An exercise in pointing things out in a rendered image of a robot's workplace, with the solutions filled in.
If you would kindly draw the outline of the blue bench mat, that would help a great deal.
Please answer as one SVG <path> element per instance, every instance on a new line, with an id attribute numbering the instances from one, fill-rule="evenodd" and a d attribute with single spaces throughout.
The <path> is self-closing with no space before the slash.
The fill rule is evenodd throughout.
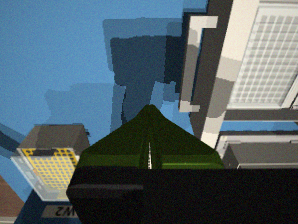
<path id="1" fill-rule="evenodd" d="M 194 136 L 178 102 L 189 14 L 210 0 L 0 0 L 0 175 L 34 126 L 84 125 L 90 146 L 153 104 Z"/>

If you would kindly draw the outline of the dark blue box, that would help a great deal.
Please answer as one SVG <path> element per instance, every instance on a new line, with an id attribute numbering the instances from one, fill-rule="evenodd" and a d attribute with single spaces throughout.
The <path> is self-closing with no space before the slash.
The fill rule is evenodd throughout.
<path id="1" fill-rule="evenodd" d="M 14 224 L 82 224 L 70 201 L 42 201 L 32 189 Z"/>

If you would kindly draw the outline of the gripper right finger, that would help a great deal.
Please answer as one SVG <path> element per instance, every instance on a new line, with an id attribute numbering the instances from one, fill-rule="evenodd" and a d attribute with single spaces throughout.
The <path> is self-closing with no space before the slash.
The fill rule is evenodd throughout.
<path id="1" fill-rule="evenodd" d="M 225 169 L 217 150 L 150 104 L 151 169 Z"/>

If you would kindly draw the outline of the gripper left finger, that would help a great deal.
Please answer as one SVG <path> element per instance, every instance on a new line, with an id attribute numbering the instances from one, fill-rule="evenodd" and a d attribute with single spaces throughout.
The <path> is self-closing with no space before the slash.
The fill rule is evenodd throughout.
<path id="1" fill-rule="evenodd" d="M 150 105 L 145 105 L 132 120 L 83 150 L 75 170 L 83 166 L 148 169 L 149 145 Z"/>

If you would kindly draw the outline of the clear multiwell plate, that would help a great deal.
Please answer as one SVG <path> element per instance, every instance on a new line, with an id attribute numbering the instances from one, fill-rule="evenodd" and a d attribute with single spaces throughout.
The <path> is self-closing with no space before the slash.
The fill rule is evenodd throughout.
<path id="1" fill-rule="evenodd" d="M 297 82 L 298 4 L 259 3 L 228 107 L 284 108 Z"/>

